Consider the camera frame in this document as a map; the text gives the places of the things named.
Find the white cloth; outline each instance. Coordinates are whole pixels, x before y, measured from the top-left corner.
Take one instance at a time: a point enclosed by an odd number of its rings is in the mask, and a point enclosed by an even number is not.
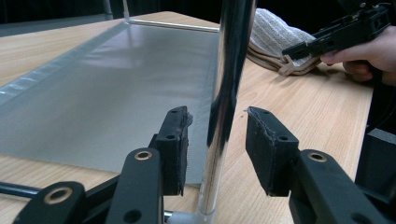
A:
[[[279,60],[279,66],[275,66],[278,72],[281,70],[282,64],[287,64],[289,68],[286,70],[288,71],[285,72],[285,69],[282,69],[281,75],[296,74],[296,71],[297,75],[301,75],[301,72],[300,74],[298,73],[302,68],[306,73],[309,72],[306,68],[311,70],[319,63],[318,57],[312,58],[308,56],[299,60],[291,60],[289,56],[285,58],[282,55],[282,50],[301,42],[311,42],[314,39],[309,33],[288,26],[282,19],[269,10],[257,8],[250,36],[248,54],[250,58],[254,57],[255,59],[252,61],[256,61],[258,64],[268,63],[265,61],[267,57],[270,57],[270,64],[274,64],[273,59]]]

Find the metal rod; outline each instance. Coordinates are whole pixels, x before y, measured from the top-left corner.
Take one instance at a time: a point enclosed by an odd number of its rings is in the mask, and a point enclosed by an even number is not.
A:
[[[208,150],[198,203],[198,215],[209,219],[212,219],[215,213],[220,173],[233,124],[236,94],[255,9],[255,0],[229,0],[222,6],[218,74],[210,112]],[[205,218],[201,222],[211,223],[211,220]]]
[[[23,198],[33,198],[41,189],[0,182],[0,193]]]

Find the gray mat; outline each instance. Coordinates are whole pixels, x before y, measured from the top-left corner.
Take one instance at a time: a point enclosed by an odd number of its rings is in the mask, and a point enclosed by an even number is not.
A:
[[[0,88],[0,153],[120,172],[186,105],[201,183],[218,33],[121,23]]]

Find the wooden table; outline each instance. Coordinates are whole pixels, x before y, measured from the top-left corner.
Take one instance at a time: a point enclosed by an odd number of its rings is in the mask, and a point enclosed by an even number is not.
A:
[[[218,27],[172,12],[139,19]],[[119,23],[104,21],[76,27],[0,38],[0,85],[47,63]],[[281,77],[246,60],[231,138],[223,167],[216,223],[292,223],[287,198],[269,198],[262,190],[245,151],[247,108],[273,112],[300,140],[300,149],[332,155],[349,176],[358,165],[372,89],[344,76],[342,67],[318,69],[303,77]],[[90,189],[115,173],[0,155],[0,181],[44,188],[74,180]],[[0,195],[0,222],[11,223],[26,199]],[[193,213],[198,189],[184,197],[165,197],[165,209]]]

